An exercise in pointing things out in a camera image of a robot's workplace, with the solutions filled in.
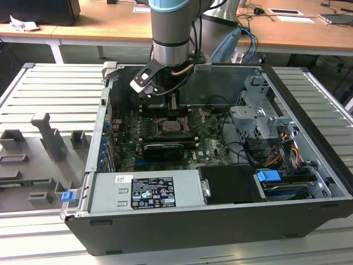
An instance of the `blue cable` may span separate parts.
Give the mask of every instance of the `blue cable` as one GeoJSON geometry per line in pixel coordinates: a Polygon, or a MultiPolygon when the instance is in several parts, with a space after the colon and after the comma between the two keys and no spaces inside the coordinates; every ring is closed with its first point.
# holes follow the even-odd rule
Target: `blue cable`
{"type": "Polygon", "coordinates": [[[246,33],[248,33],[248,35],[251,37],[251,39],[252,39],[252,41],[253,41],[253,53],[252,53],[252,56],[251,56],[251,58],[249,59],[249,62],[248,63],[251,63],[251,61],[252,61],[252,59],[253,59],[253,57],[254,57],[254,55],[255,55],[255,50],[256,50],[256,43],[255,43],[255,38],[254,38],[254,35],[251,33],[251,32],[249,32],[248,30],[246,30],[245,28],[242,28],[241,26],[240,26],[240,28],[242,29],[242,30],[244,30],[246,33]]]}

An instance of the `copper tube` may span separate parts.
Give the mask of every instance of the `copper tube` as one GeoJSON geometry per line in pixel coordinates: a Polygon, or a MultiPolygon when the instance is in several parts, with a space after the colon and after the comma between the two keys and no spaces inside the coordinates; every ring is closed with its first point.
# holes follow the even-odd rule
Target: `copper tube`
{"type": "Polygon", "coordinates": [[[188,65],[184,69],[180,70],[179,72],[172,72],[172,76],[181,76],[181,75],[189,72],[193,68],[194,68],[194,64],[188,65]]]}

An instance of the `motherboard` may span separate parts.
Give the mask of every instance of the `motherboard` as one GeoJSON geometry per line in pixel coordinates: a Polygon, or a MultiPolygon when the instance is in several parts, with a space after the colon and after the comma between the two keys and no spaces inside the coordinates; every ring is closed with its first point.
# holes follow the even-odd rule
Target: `motherboard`
{"type": "Polygon", "coordinates": [[[209,108],[190,108],[174,120],[153,109],[125,112],[113,120],[116,168],[134,172],[230,165],[220,136],[221,116],[209,108]]]}

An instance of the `power supply label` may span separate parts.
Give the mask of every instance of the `power supply label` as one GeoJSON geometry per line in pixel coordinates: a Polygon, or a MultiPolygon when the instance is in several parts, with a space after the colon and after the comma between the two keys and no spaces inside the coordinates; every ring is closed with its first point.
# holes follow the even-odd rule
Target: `power supply label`
{"type": "Polygon", "coordinates": [[[175,207],[174,183],[167,178],[133,178],[131,207],[134,210],[175,207]]]}

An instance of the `blue latch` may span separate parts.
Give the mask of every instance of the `blue latch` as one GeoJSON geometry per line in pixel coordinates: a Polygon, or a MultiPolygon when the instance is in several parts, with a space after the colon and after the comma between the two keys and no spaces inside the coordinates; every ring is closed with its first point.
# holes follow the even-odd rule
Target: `blue latch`
{"type": "Polygon", "coordinates": [[[63,203],[72,203],[76,201],[77,192],[63,192],[61,195],[61,201],[63,203]]]}
{"type": "Polygon", "coordinates": [[[281,181],[281,176],[277,170],[261,170],[258,173],[259,181],[281,181]]]}

